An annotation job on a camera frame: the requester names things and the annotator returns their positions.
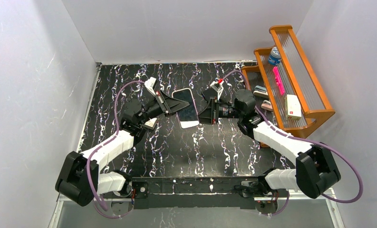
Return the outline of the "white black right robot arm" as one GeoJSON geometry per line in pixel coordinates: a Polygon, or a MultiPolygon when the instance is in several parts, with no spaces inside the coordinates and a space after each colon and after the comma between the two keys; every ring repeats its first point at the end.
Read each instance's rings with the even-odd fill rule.
{"type": "Polygon", "coordinates": [[[244,135],[268,145],[295,165],[289,170],[272,168],[258,176],[257,191],[300,190],[315,199],[341,180],[329,149],[315,142],[297,139],[274,126],[258,109],[255,96],[249,90],[239,90],[233,103],[222,102],[218,92],[212,88],[205,90],[202,97],[207,105],[198,114],[200,123],[216,124],[220,118],[236,118],[244,135]]]}

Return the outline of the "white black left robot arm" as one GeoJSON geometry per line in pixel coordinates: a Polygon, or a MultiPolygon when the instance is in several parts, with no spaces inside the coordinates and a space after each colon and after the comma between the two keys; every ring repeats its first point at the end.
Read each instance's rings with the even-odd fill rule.
{"type": "Polygon", "coordinates": [[[81,153],[70,152],[59,173],[55,190],[80,206],[100,195],[126,189],[130,179],[120,171],[101,173],[114,158],[132,149],[146,133],[144,124],[162,114],[170,116],[189,106],[189,102],[156,91],[152,101],[142,105],[132,99],[124,106],[116,132],[95,147],[81,153]]]}

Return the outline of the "black phone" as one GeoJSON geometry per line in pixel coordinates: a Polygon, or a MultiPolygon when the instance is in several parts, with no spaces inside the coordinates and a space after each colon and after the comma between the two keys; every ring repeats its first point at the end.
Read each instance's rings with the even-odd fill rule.
{"type": "Polygon", "coordinates": [[[208,88],[202,92],[202,97],[206,102],[209,102],[211,98],[217,97],[217,92],[212,88],[208,88]]]}

